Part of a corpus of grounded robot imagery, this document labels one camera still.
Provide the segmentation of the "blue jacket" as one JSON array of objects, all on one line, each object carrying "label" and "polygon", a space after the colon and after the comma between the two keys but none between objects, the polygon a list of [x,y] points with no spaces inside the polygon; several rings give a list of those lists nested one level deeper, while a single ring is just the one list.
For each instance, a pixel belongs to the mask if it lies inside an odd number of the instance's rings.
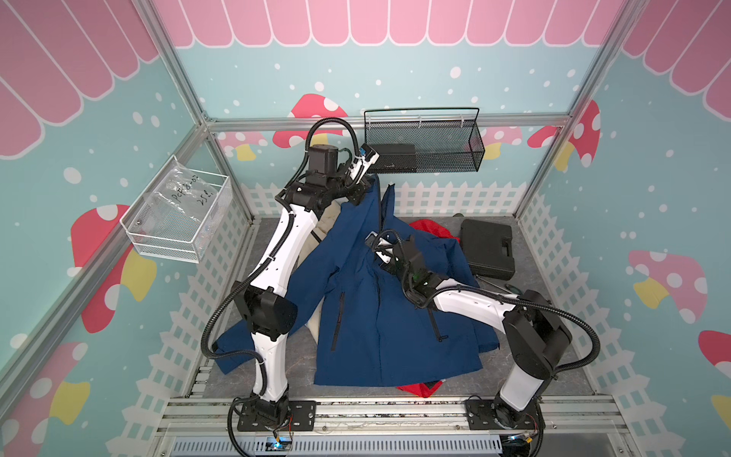
[{"label": "blue jacket", "polygon": [[293,272],[287,300],[298,308],[293,330],[322,311],[314,382],[318,386],[391,388],[479,371],[480,356],[500,343],[488,325],[455,313],[419,310],[400,280],[382,269],[367,236],[412,239],[429,270],[476,286],[460,243],[415,230],[394,214],[394,189],[374,183],[362,203],[342,205],[323,242]]}]

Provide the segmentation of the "screwdriver tool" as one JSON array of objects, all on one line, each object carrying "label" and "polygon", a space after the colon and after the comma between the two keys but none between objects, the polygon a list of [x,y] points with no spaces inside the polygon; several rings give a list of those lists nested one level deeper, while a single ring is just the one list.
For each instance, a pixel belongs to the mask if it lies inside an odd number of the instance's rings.
[{"label": "screwdriver tool", "polygon": [[512,295],[516,295],[516,296],[520,296],[523,294],[523,292],[519,288],[509,285],[509,284],[500,285],[500,284],[489,281],[480,276],[477,277],[477,281],[485,288],[490,289],[491,291],[496,291],[498,293],[512,294]]}]

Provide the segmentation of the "black box in basket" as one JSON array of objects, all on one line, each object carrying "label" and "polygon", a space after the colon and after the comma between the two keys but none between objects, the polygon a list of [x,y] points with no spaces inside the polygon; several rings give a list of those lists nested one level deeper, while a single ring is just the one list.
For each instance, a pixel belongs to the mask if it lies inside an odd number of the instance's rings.
[{"label": "black box in basket", "polygon": [[378,154],[369,167],[371,173],[416,173],[416,148],[413,144],[363,144],[368,157]]}]

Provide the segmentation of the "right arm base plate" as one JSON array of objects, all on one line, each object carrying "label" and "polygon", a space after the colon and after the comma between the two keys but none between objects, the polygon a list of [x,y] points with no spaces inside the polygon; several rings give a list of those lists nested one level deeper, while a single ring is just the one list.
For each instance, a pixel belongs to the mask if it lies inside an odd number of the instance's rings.
[{"label": "right arm base plate", "polygon": [[538,403],[533,401],[523,411],[512,409],[502,400],[470,397],[464,401],[470,430],[538,431],[544,428]]}]

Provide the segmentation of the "black mesh wall basket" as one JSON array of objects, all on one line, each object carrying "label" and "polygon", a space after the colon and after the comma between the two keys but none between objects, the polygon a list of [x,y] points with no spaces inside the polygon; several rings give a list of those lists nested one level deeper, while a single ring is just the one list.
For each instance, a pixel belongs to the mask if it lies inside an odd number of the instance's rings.
[{"label": "black mesh wall basket", "polygon": [[413,144],[416,173],[473,173],[480,169],[485,143],[478,108],[365,110],[365,144]]}]

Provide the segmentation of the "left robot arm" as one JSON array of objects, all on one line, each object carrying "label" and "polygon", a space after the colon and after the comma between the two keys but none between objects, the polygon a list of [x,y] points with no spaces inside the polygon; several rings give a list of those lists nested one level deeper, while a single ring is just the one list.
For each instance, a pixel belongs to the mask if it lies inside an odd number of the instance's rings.
[{"label": "left robot arm", "polygon": [[[358,204],[369,189],[367,171],[379,158],[375,150],[363,150],[354,144],[348,151],[348,161],[339,163],[339,148],[312,142],[316,131],[327,124],[338,124],[352,139],[357,137],[342,118],[322,118],[312,125],[306,135],[302,163],[275,196],[282,213],[274,238],[253,272],[236,283],[211,314],[201,337],[202,353],[211,360],[249,356],[256,361],[258,371],[247,400],[247,413],[254,422],[273,430],[290,417],[285,361],[287,336],[294,326],[297,308],[286,297],[289,278],[324,211],[341,198]],[[254,344],[251,350],[216,352],[211,347],[211,333],[230,304],[236,305],[246,322]]]}]

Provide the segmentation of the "beige jacket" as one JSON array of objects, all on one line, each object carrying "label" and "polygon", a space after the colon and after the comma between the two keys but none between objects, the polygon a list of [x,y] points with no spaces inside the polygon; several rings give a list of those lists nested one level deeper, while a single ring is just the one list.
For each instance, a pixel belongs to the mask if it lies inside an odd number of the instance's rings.
[{"label": "beige jacket", "polygon": [[[315,228],[312,230],[308,238],[299,253],[296,266],[297,268],[308,258],[308,255],[312,253],[326,238],[329,234],[337,218],[341,212],[341,204],[338,202],[331,203],[324,211],[322,217],[319,219]],[[312,312],[310,319],[306,322],[306,328],[310,331],[314,342],[319,343],[319,334],[321,327],[321,316],[324,300],[321,300],[317,308]]]}]

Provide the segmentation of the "red jacket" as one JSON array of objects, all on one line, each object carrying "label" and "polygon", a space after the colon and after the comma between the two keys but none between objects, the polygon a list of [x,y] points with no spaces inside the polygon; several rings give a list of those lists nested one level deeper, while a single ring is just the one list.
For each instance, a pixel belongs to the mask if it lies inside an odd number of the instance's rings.
[{"label": "red jacket", "polygon": [[[437,222],[429,219],[420,219],[409,224],[411,228],[426,232],[442,239],[454,239],[460,241],[460,238],[453,235],[447,228],[438,224]],[[443,386],[444,380],[430,381],[426,383],[413,384],[408,386],[398,387],[398,390],[415,395],[420,398],[430,398],[436,393],[441,386]]]}]

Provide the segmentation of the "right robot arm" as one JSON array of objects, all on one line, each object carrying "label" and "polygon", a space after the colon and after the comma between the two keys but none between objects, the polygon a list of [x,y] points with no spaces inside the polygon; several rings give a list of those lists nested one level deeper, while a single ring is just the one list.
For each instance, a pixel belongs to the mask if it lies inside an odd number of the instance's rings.
[{"label": "right robot arm", "polygon": [[[416,308],[462,315],[506,335],[513,366],[485,416],[499,428],[515,430],[525,417],[542,429],[539,397],[560,373],[581,369],[601,352],[598,333],[580,317],[555,308],[536,291],[500,294],[472,287],[429,270],[414,239],[404,240],[395,230],[371,232],[367,246],[394,275],[405,298]],[[569,322],[591,343],[588,354],[577,361],[561,362],[572,343]]]}]

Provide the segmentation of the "black plastic case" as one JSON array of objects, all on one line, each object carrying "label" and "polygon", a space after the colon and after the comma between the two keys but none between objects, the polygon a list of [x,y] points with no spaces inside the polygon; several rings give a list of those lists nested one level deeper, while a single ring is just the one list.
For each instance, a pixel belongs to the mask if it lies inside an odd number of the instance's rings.
[{"label": "black plastic case", "polygon": [[510,226],[464,219],[459,238],[474,275],[500,280],[509,280],[514,276],[516,267]]}]

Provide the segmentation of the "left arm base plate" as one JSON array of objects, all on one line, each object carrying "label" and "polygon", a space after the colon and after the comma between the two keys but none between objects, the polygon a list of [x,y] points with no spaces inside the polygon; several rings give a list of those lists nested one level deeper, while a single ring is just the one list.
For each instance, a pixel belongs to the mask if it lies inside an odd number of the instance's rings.
[{"label": "left arm base plate", "polygon": [[250,431],[312,431],[316,416],[317,403],[314,401],[295,401],[287,398],[279,402],[257,399],[246,403],[240,412],[234,413],[236,430]]}]

